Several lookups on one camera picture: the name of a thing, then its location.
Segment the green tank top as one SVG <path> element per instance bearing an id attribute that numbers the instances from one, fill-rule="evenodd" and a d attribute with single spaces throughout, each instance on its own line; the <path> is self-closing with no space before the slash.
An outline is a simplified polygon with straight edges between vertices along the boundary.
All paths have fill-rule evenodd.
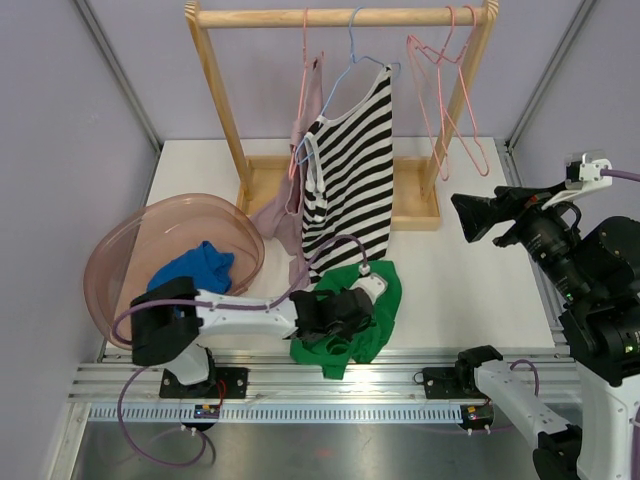
<path id="1" fill-rule="evenodd" d="M 372 273 L 386 281 L 387 288 L 375 302 L 373 316 L 364 322 L 365 328 L 351 340 L 336 335 L 311 343 L 294 339 L 289 353 L 295 363 L 320 366 L 325 379 L 342 380 L 351 360 L 370 363 L 388 343 L 402 299 L 402 284 L 393 261 L 373 260 L 369 265 Z"/>

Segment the mauve pink tank top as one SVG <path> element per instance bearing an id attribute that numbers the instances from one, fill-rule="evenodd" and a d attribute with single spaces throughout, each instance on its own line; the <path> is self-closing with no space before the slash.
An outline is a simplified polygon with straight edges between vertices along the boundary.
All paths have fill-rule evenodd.
<path id="1" fill-rule="evenodd" d="M 294 121 L 290 137 L 291 153 L 300 144 L 304 134 L 320 115 L 323 103 L 322 70 L 325 53 L 314 57 L 305 69 L 306 80 L 302 87 L 301 112 Z M 307 164 L 298 166 L 289 159 L 293 174 L 286 172 L 281 178 L 277 194 L 265 206 L 251 216 L 251 221 L 260 235 L 276 239 L 291 257 L 288 264 L 288 280 L 293 285 L 298 280 L 302 288 L 310 283 L 309 273 L 302 252 L 302 214 L 304 182 Z"/>

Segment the pink hanger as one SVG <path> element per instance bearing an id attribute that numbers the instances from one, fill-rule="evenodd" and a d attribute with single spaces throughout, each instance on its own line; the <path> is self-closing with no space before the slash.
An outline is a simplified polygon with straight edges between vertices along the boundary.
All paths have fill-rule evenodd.
<path id="1" fill-rule="evenodd" d="M 433 158 L 438 161 L 439 173 L 444 181 L 448 180 L 450 176 L 448 147 L 453 136 L 456 136 L 461 141 L 465 152 L 479 175 L 486 177 L 490 173 L 490 163 L 484 148 L 479 143 L 478 127 L 470 93 L 491 36 L 497 13 L 491 1 L 483 3 L 482 14 L 479 14 L 478 10 L 470 5 L 465 5 L 464 8 L 471 14 L 472 29 L 465 43 L 463 56 L 460 60 L 454 62 L 457 67 L 458 77 L 447 109 L 444 109 L 443 104 L 440 104 L 441 130 L 433 151 Z M 472 126 L 473 142 L 480 152 L 479 157 L 473 154 L 473 151 L 463 140 L 458 130 L 458 120 L 463 109 L 468 112 Z"/>
<path id="2" fill-rule="evenodd" d="M 446 112 L 443 71 L 452 66 L 458 67 L 468 48 L 467 42 L 458 49 L 452 45 L 457 30 L 457 14 L 453 6 L 447 6 L 446 10 L 448 32 L 440 46 L 432 46 L 416 34 L 409 34 L 406 38 L 411 79 L 432 149 L 430 164 L 443 181 L 448 181 L 451 175 L 448 147 L 444 145 L 445 128 L 452 127 L 453 132 L 457 130 L 453 115 Z"/>
<path id="3" fill-rule="evenodd" d="M 308 74 L 316 68 L 318 63 L 318 58 L 315 58 L 313 62 L 309 61 L 308 57 L 308 17 L 309 17 L 309 8 L 305 8 L 303 10 L 303 22 L 302 22 L 302 62 L 303 62 L 303 70 L 299 91 L 299 100 L 298 100 L 298 109 L 297 109 L 297 118 L 294 122 L 294 129 L 292 131 L 291 137 L 291 158 L 288 166 L 288 178 L 290 180 L 294 180 L 294 176 L 298 169 L 296 153 L 298 149 L 298 144 L 304 136 L 306 132 L 305 123 L 306 123 L 306 100 L 307 100 L 307 76 Z"/>

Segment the blue tank top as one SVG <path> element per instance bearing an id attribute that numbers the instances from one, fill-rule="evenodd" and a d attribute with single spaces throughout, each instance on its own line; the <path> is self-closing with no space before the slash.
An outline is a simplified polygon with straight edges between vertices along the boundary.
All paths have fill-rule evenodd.
<path id="1" fill-rule="evenodd" d="M 153 290 L 178 277 L 190 277 L 196 289 L 225 294 L 232 287 L 233 253 L 218 251 L 209 241 L 203 241 L 161 267 L 147 284 Z"/>

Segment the black white striped tank top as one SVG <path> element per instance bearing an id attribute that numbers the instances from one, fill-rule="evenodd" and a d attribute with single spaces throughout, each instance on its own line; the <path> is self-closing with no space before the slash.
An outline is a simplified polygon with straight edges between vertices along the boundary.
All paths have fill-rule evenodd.
<path id="1" fill-rule="evenodd" d="M 365 97 L 336 119 L 319 116 L 305 134 L 302 252 L 310 282 L 387 252 L 393 206 L 392 70 L 381 69 Z"/>

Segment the light blue wire hanger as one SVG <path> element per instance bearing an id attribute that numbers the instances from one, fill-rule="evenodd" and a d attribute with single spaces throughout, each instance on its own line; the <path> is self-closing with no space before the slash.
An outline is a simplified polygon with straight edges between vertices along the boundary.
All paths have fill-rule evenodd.
<path id="1" fill-rule="evenodd" d="M 358 6 L 353 10 L 353 13 L 350 16 L 349 19 L 349 23 L 347 26 L 347 30 L 348 30 L 348 35 L 349 35 L 349 41 L 350 41 L 350 45 L 349 45 L 349 57 L 348 57 L 348 64 L 346 69 L 339 75 L 339 77 L 336 79 L 330 93 L 329 96 L 327 97 L 322 110 L 320 111 L 320 115 L 323 116 L 326 112 L 328 107 L 331 104 L 331 101 L 335 95 L 336 90 L 338 89 L 340 83 L 344 80 L 344 78 L 351 72 L 352 68 L 357 65 L 358 63 L 360 63 L 363 60 L 367 60 L 370 61 L 372 63 L 375 63 L 379 66 L 381 66 L 383 69 L 385 69 L 387 66 L 389 66 L 392 70 L 392 72 L 394 73 L 394 77 L 397 78 L 400 74 L 401 74 L 401 70 L 402 70 L 402 65 L 400 62 L 396 61 L 396 62 L 391 62 L 389 65 L 371 57 L 368 55 L 362 55 L 360 57 L 358 57 L 356 55 L 356 44 L 355 44 L 355 37 L 354 37 L 354 33 L 353 33 L 353 29 L 354 29 L 354 21 L 356 19 L 357 14 L 361 11 L 364 10 L 365 7 L 364 6 Z M 301 166 L 302 164 L 304 164 L 307 160 L 309 160 L 312 156 L 313 153 L 307 153 L 305 156 L 302 156 L 302 149 L 305 147 L 305 139 L 302 139 L 300 141 L 300 143 L 298 144 L 298 146 L 296 147 L 296 149 L 293 152 L 293 161 L 294 161 L 294 166 Z"/>

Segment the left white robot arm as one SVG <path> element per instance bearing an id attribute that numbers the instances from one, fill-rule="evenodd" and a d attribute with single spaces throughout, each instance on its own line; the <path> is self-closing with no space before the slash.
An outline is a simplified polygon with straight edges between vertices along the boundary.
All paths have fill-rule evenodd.
<path id="1" fill-rule="evenodd" d="M 332 291 L 297 290 L 273 299 L 233 297 L 197 289 L 189 277 L 171 280 L 137 298 L 127 316 L 132 359 L 139 367 L 159 366 L 195 398 L 215 388 L 213 359 L 197 344 L 214 335 L 267 335 L 315 342 L 349 338 L 373 317 L 387 288 L 371 273 L 352 286 Z"/>

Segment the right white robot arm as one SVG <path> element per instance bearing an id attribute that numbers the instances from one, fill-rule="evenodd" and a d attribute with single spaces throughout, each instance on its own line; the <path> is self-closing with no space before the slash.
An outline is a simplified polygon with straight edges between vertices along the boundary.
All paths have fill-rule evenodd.
<path id="1" fill-rule="evenodd" d="M 559 317 L 579 375 L 582 423 L 548 409 L 519 384 L 491 346 L 459 353 L 454 384 L 486 396 L 532 449 L 541 479 L 636 479 L 639 476 L 639 223 L 603 220 L 586 236 L 562 216 L 580 209 L 553 202 L 558 186 L 503 187 L 493 197 L 456 193 L 452 204 L 467 242 L 494 225 L 511 227 L 495 246 L 522 245 L 564 298 Z"/>

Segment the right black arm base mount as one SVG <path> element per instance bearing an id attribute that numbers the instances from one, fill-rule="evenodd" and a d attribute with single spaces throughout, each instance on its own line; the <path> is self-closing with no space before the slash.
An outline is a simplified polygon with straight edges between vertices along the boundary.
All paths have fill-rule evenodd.
<path id="1" fill-rule="evenodd" d="M 470 398 L 463 388 L 454 367 L 425 367 L 412 377 L 413 382 L 423 388 L 429 400 L 452 400 Z"/>

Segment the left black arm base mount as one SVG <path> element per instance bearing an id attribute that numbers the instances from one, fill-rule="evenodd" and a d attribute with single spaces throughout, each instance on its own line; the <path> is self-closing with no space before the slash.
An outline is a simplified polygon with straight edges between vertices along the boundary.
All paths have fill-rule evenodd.
<path id="1" fill-rule="evenodd" d="M 163 371 L 159 397 L 162 399 L 245 399 L 249 370 L 242 367 L 215 367 L 214 380 L 185 386 L 168 370 Z"/>

